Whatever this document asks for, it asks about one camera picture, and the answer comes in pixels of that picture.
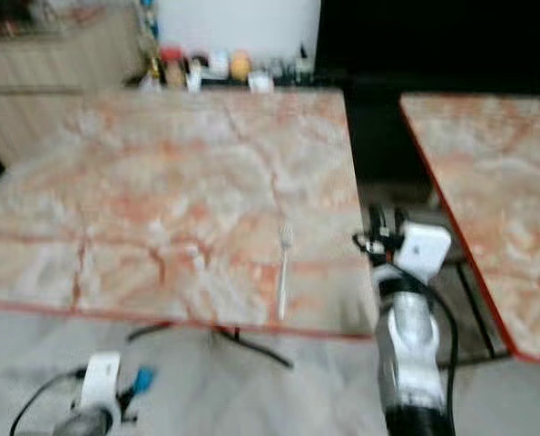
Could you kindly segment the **red jar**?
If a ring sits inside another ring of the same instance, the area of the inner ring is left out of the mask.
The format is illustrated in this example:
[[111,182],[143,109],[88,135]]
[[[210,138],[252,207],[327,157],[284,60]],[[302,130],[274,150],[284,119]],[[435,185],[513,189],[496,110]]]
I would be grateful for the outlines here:
[[185,53],[179,46],[163,46],[159,50],[162,63],[164,64],[164,82],[170,88],[183,88],[186,83]]

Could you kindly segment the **white cup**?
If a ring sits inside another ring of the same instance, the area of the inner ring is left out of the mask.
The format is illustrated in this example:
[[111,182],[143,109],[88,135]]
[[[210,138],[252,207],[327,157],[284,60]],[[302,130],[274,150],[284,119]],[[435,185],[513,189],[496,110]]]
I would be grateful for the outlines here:
[[212,51],[208,57],[206,78],[211,80],[225,80],[230,75],[229,53],[224,50]]

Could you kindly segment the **teal turtle toy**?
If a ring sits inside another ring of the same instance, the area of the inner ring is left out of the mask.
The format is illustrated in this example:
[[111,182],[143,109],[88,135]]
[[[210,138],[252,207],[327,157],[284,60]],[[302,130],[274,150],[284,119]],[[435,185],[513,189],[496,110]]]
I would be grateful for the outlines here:
[[133,378],[133,385],[130,387],[133,395],[142,395],[150,390],[154,378],[156,378],[156,370],[153,367],[138,367],[135,378]]

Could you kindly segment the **orange round jar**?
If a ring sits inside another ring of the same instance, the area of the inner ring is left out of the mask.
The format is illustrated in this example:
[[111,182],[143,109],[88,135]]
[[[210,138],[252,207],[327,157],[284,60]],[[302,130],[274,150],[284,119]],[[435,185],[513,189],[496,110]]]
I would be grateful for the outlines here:
[[250,55],[244,50],[232,51],[229,58],[229,77],[235,82],[248,82],[251,70]]

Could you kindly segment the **golden bottle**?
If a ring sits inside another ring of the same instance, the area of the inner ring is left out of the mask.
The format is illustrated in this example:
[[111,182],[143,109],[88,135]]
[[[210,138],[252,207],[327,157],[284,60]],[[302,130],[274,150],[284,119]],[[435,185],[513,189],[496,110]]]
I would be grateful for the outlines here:
[[164,72],[158,47],[148,53],[148,70],[141,81],[141,88],[145,91],[161,91],[164,88]]

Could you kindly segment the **large marble pattern table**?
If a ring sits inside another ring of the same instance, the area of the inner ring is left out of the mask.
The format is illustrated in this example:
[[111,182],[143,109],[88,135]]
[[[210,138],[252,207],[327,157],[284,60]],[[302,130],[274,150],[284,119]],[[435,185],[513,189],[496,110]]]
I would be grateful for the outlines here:
[[[0,175],[0,309],[368,337],[339,91],[108,93]],[[293,227],[286,319],[280,228]]]

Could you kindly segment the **silver fork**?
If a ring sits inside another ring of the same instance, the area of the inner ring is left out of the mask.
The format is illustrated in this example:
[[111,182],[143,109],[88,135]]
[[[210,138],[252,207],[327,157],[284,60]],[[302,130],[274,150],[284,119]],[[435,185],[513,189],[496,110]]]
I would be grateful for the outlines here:
[[293,227],[286,222],[280,228],[280,270],[277,281],[277,301],[275,302],[275,319],[283,322],[286,319],[290,291],[288,291],[288,274],[293,258]]

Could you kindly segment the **small white box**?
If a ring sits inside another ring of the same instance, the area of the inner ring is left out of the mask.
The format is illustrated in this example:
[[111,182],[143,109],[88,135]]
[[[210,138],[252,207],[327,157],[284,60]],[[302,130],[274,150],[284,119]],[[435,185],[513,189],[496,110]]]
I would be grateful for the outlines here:
[[274,76],[269,72],[251,72],[246,83],[253,93],[273,93],[275,88]]

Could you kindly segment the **black television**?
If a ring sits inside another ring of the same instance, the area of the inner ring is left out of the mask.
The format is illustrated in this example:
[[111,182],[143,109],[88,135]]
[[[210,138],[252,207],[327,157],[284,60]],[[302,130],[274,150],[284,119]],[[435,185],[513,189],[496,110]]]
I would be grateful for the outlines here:
[[316,67],[411,91],[540,93],[540,0],[320,0]]

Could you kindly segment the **white panel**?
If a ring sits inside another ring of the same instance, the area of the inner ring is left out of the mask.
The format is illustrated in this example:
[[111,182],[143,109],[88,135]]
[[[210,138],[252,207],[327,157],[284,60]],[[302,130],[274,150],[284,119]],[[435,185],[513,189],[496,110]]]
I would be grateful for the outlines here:
[[322,0],[156,0],[159,45],[245,51],[258,61],[316,53]]

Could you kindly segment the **light wooden cabinet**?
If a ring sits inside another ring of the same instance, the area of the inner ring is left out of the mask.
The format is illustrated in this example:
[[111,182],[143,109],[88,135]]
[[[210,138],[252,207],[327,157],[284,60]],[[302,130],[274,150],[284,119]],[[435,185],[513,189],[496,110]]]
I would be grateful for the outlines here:
[[78,7],[48,32],[0,36],[0,163],[48,150],[71,105],[140,74],[140,36],[132,5]]

